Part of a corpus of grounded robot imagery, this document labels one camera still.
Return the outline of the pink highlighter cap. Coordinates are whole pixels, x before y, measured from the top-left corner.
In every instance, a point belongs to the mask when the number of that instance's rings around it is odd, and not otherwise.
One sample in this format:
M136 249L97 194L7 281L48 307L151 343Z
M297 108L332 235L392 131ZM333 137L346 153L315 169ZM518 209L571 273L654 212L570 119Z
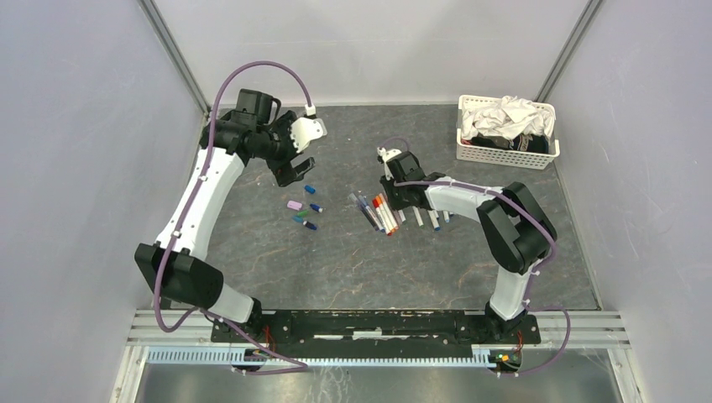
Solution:
M298 201L288 201L286 206L294 211L300 211L302 209L302 204Z

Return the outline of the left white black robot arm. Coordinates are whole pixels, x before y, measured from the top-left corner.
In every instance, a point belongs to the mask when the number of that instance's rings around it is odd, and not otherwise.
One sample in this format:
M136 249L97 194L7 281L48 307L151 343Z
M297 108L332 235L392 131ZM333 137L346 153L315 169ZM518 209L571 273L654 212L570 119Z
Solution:
M244 342L264 331L259 301L227 285L222 271L206 262L219 212L234 182L252 159L263 160L278 186L303 179L314 167L312 157L298 165L310 142L327 135L314 108L297 115L280 111L280 100L243 89L236 107L203 130L196 166L169 223L152 244L140 244L134 260L154 295L232 321Z

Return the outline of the large blue white marker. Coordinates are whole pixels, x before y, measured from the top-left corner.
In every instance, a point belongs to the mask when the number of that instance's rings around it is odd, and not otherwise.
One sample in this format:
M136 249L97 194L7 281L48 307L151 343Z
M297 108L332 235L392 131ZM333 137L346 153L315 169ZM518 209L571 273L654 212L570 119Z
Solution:
M434 229L435 231L440 231L440 230L441 230L441 225L440 225L440 222L439 222L439 217L438 217L437 211L428 210L427 213L428 213L428 216L429 216L429 218L430 218L430 221L431 221L431 224L432 224L432 226L433 226L433 229Z

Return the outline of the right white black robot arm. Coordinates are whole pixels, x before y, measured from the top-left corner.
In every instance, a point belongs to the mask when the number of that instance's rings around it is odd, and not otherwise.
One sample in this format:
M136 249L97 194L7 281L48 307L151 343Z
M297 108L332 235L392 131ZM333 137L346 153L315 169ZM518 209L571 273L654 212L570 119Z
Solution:
M426 174L410 151L377 149L380 179L391 206L453 212L478 223L495 262L495 290L485 306L487 336L505 343L527 313L535 269L556 255L558 234L530 190L520 182L476 186L441 173Z

